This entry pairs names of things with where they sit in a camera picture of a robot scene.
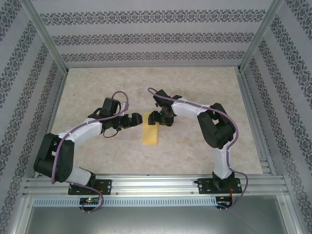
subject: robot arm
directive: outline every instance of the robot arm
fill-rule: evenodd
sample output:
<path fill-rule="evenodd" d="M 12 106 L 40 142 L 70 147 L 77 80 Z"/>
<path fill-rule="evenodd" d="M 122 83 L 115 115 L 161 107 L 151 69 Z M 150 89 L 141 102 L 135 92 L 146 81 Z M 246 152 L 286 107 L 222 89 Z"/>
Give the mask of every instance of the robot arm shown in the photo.
<path fill-rule="evenodd" d="M 157 95 L 168 97 L 163 91 L 156 92 Z M 169 101 L 153 96 L 156 101 L 158 111 L 154 111 L 149 116 L 149 125 L 154 125 L 159 122 L 161 125 L 172 126 L 175 116 L 185 116 L 199 122 L 201 131 L 205 141 L 214 149 L 214 184 L 216 187 L 221 188 L 222 183 L 234 177 L 233 172 L 227 165 L 226 151 L 228 145 L 233 140 L 235 127 L 232 123 L 219 113 L 205 110 L 202 107 L 211 107 L 220 110 L 224 113 L 225 110 L 221 104 L 215 103 L 212 106 L 201 105 L 194 103 L 200 107 L 196 107 L 185 103 L 187 100 L 181 96 L 174 96 L 173 99 L 181 100 L 182 102 Z M 229 160 L 231 162 L 231 152 L 229 152 Z"/>
<path fill-rule="evenodd" d="M 118 100 L 106 98 L 101 108 L 97 108 L 83 123 L 89 123 L 96 119 L 111 117 L 122 107 Z M 83 168 L 73 166 L 74 151 L 80 145 L 84 144 L 93 137 L 104 133 L 109 128 L 117 131 L 129 127 L 137 126 L 142 123 L 142 116 L 138 113 L 129 115 L 120 115 L 118 117 L 86 124 L 72 134 L 63 142 L 60 148 L 57 162 L 55 180 L 58 182 L 70 182 L 81 185 L 88 185 L 94 188 L 96 184 L 95 174 Z M 38 155 L 34 164 L 34 170 L 45 176 L 52 177 L 54 155 L 57 151 L 60 141 L 69 133 L 69 131 L 55 135 L 48 133 L 44 136 Z"/>

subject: enclosure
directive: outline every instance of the enclosure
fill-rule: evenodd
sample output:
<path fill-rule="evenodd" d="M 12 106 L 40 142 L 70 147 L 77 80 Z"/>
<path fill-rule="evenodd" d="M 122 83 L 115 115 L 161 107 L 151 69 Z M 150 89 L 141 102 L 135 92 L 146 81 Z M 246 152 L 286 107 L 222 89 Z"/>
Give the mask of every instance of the enclosure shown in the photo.
<path fill-rule="evenodd" d="M 1 0 L 0 232 L 312 233 L 311 5 Z M 237 122 L 232 165 L 249 185 L 235 208 L 215 208 L 226 194 L 199 193 L 212 152 L 178 117 L 156 146 L 141 144 L 138 126 L 79 148 L 77 166 L 112 180 L 98 215 L 79 210 L 87 196 L 68 195 L 68 183 L 34 172 L 43 137 L 112 92 L 129 95 L 129 113 L 156 110 L 147 87 L 220 102 Z"/>

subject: grey metal panel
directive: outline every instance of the grey metal panel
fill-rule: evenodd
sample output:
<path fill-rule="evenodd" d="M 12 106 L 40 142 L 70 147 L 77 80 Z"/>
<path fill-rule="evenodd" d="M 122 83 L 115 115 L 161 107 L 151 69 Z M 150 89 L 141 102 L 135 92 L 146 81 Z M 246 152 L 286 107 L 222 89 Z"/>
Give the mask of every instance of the grey metal panel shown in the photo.
<path fill-rule="evenodd" d="M 275 196 L 252 196 L 228 212 L 211 206 L 106 207 L 87 215 L 78 208 L 34 207 L 26 233 L 286 234 L 287 230 Z"/>
<path fill-rule="evenodd" d="M 302 228 L 299 224 L 298 216 L 293 208 L 293 202 L 289 195 L 276 196 L 279 203 L 284 223 L 288 233 L 303 234 Z"/>

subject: vented metal strip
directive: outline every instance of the vented metal strip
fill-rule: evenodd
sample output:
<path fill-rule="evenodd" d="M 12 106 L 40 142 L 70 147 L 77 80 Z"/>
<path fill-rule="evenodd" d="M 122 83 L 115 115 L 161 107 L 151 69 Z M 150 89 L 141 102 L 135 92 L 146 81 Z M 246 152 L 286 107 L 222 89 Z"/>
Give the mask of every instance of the vented metal strip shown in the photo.
<path fill-rule="evenodd" d="M 77 207 L 79 197 L 36 198 L 34 207 Z M 196 197 L 105 197 L 106 207 L 163 207 L 163 206 L 215 206 L 215 196 Z"/>

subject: wire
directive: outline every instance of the wire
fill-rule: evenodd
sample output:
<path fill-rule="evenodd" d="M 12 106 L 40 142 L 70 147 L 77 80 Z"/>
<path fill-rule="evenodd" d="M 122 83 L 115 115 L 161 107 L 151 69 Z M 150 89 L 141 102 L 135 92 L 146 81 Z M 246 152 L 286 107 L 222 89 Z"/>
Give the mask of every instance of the wire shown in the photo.
<path fill-rule="evenodd" d="M 119 131 L 117 131 L 114 135 L 112 135 L 112 136 L 105 136 L 104 134 L 105 134 L 105 131 L 103 132 L 103 137 L 105 137 L 105 138 L 111 138 L 111 137 L 114 137 L 114 136 L 116 136 L 117 134 L 118 134 L 118 132 Z"/>
<path fill-rule="evenodd" d="M 118 102 L 118 106 L 119 106 L 119 111 L 118 111 L 118 113 L 117 113 L 117 114 L 119 114 L 119 113 L 120 113 L 120 111 L 121 111 L 121 104 L 120 104 L 120 102 Z"/>
<path fill-rule="evenodd" d="M 233 197 L 232 197 L 232 195 L 233 195 L 233 188 L 230 187 L 230 198 L 231 198 L 230 203 L 233 202 Z"/>
<path fill-rule="evenodd" d="M 97 185 L 97 186 L 96 186 L 96 189 L 97 189 L 97 188 L 99 188 L 99 189 L 101 189 L 101 190 L 103 191 L 103 188 L 102 188 L 101 186 Z"/>
<path fill-rule="evenodd" d="M 91 123 L 95 123 L 95 122 L 100 122 L 100 121 L 104 121 L 104 120 L 109 120 L 109 119 L 116 118 L 117 116 L 120 116 L 122 113 L 124 113 L 124 112 L 126 112 L 126 111 L 128 110 L 128 108 L 129 108 L 129 98 L 128 98 L 128 96 L 127 96 L 127 94 L 126 94 L 125 92 L 123 92 L 123 91 L 116 91 L 116 92 L 113 93 L 112 98 L 114 98 L 114 96 L 115 96 L 116 94 L 118 94 L 118 93 L 124 94 L 125 97 L 126 97 L 126 104 L 125 104 L 125 107 L 123 108 L 122 111 L 119 111 L 118 114 L 113 115 L 113 116 L 110 116 L 110 117 L 95 119 L 95 120 L 92 120 L 92 121 L 90 121 L 90 122 L 82 123 L 81 125 L 79 125 L 79 126 L 73 128 L 72 130 L 70 130 L 70 131 L 63 137 L 63 139 L 59 142 L 57 151 L 56 151 L 56 153 L 55 153 L 54 162 L 53 162 L 52 175 L 51 175 L 51 183 L 52 183 L 52 184 L 55 184 L 55 173 L 56 173 L 56 168 L 57 168 L 57 163 L 58 163 L 59 151 L 60 151 L 60 148 L 61 148 L 63 142 L 66 140 L 66 138 L 67 138 L 68 136 L 70 136 L 70 135 L 71 135 L 73 132 L 75 132 L 77 129 L 79 129 L 79 128 L 85 126 L 85 125 L 88 125 L 88 124 L 91 124 Z M 83 211 L 84 213 L 86 213 L 86 212 L 87 212 L 87 213 L 92 213 L 92 212 L 94 212 L 94 211 L 97 211 L 97 210 L 103 205 L 103 203 L 104 203 L 104 197 L 103 197 L 103 195 L 102 195 L 102 193 L 101 193 L 100 191 L 98 191 L 98 190 L 96 190 L 96 189 L 94 189 L 94 188 L 91 188 L 91 187 L 89 187 L 89 186 L 82 185 L 82 184 L 76 184 L 76 183 L 71 183 L 71 184 L 76 185 L 76 186 L 80 186 L 80 187 L 83 187 L 83 188 L 86 188 L 86 189 L 90 189 L 90 190 L 92 190 L 92 191 L 98 193 L 99 196 L 101 197 L 101 204 L 100 204 L 98 207 L 94 208 L 92 211 L 85 211 L 85 210 L 83 209 L 83 206 L 84 206 L 84 204 L 83 204 L 82 207 L 81 207 L 81 209 L 82 209 L 82 211 Z"/>
<path fill-rule="evenodd" d="M 79 186 L 79 187 L 82 187 L 82 188 L 85 188 L 85 189 L 90 189 L 90 190 L 92 190 L 92 191 L 98 193 L 98 197 L 99 197 L 99 198 L 101 197 L 101 203 L 100 203 L 100 205 L 97 206 L 97 207 L 95 207 L 95 208 L 94 208 L 93 210 L 91 210 L 91 211 L 86 211 L 86 210 L 84 210 L 83 207 L 84 207 L 84 205 L 86 205 L 86 203 L 83 203 L 83 205 L 81 206 L 81 210 L 82 210 L 83 213 L 88 213 L 88 214 L 89 214 L 89 213 L 95 212 L 95 211 L 97 211 L 99 208 L 101 208 L 101 206 L 104 204 L 104 197 L 103 197 L 103 194 L 102 194 L 99 190 L 96 190 L 96 189 L 94 189 L 94 188 L 92 188 L 92 187 L 89 187 L 89 186 L 86 186 L 86 185 L 82 185 L 82 184 L 76 184 L 76 183 L 70 183 L 70 184 L 76 185 L 76 186 Z"/>
<path fill-rule="evenodd" d="M 230 166 L 230 157 L 229 157 L 229 149 L 232 145 L 235 144 L 235 142 L 237 141 L 238 139 L 238 136 L 239 136 L 239 132 L 238 132 L 238 126 L 237 124 L 234 122 L 234 120 L 229 117 L 226 113 L 220 111 L 220 110 L 217 110 L 217 109 L 213 109 L 213 108 L 210 108 L 210 107 L 207 107 L 207 106 L 202 106 L 202 105 L 198 105 L 198 104 L 195 104 L 195 103 L 192 103 L 190 101 L 182 101 L 182 100 L 179 100 L 179 99 L 173 99 L 173 98 L 169 98 L 169 97 L 163 97 L 161 95 L 158 95 L 156 94 L 157 93 L 157 90 L 154 89 L 154 88 L 148 88 L 147 89 L 148 92 L 150 92 L 151 94 L 153 94 L 154 96 L 158 97 L 158 98 L 162 98 L 162 99 L 165 99 L 165 100 L 169 100 L 169 101 L 175 101 L 175 102 L 180 102 L 180 103 L 186 103 L 186 104 L 189 104 L 189 105 L 192 105 L 192 106 L 195 106 L 195 107 L 198 107 L 198 108 L 201 108 L 201 109 L 205 109 L 205 110 L 210 110 L 210 111 L 214 111 L 214 112 L 217 112 L 221 115 L 223 115 L 224 117 L 226 117 L 235 127 L 235 131 L 236 131 L 236 136 L 234 138 L 234 140 L 228 145 L 228 147 L 226 148 L 226 163 L 227 163 L 227 166 L 228 168 L 230 169 L 231 172 L 234 172 L 234 173 L 237 173 L 237 174 L 240 174 L 240 175 L 243 175 L 245 178 L 246 178 L 246 185 L 245 185 L 245 188 L 243 189 L 241 195 L 238 197 L 238 199 L 236 200 L 236 202 L 229 208 L 227 208 L 227 210 L 230 210 L 232 209 L 239 201 L 240 199 L 242 198 L 242 196 L 244 195 L 245 191 L 247 190 L 247 187 L 248 187 L 248 177 L 245 173 L 243 172 L 238 172 L 238 171 L 235 171 L 234 169 L 231 168 Z"/>

